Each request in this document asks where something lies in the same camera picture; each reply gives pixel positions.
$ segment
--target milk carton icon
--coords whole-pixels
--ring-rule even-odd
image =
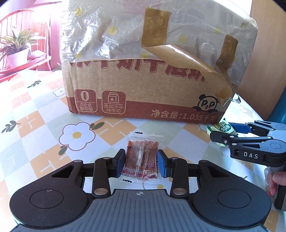
[[[118,93],[110,92],[108,95],[108,103],[119,103]]]

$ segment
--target snack packet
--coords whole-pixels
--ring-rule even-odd
[[[221,122],[216,125],[206,126],[206,132],[208,135],[210,135],[212,131],[220,131],[220,132],[225,132],[225,133],[232,134],[232,135],[237,135],[234,128],[225,119],[222,119]],[[222,143],[216,143],[216,144],[219,145],[220,147],[226,147],[226,145]]]
[[[159,182],[157,151],[162,144],[163,136],[132,132],[128,138],[126,161],[122,170],[124,179]]]

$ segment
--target circular black disc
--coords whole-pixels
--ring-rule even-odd
[[[58,227],[75,220],[86,210],[85,192],[65,182],[65,178],[55,179],[56,184],[35,181],[13,194],[10,210],[17,221],[32,228]]]
[[[212,224],[226,228],[246,228],[266,219],[269,196],[247,181],[218,178],[200,188],[193,196],[197,213]]]

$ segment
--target potted plant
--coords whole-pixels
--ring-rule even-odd
[[[11,30],[13,36],[0,37],[0,43],[4,45],[0,48],[0,61],[6,57],[10,68],[15,68],[27,63],[31,45],[37,45],[37,41],[45,37],[33,32],[34,28],[18,31],[11,27]]]

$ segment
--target green candy wrapper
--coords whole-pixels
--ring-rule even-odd
[[[208,135],[210,135],[212,131],[220,131],[220,132],[225,132],[225,133],[232,134],[232,135],[237,135],[234,128],[225,119],[222,119],[220,123],[216,125],[206,126],[206,132]],[[226,147],[225,144],[221,144],[221,143],[216,143],[216,144],[219,145],[220,147]]]

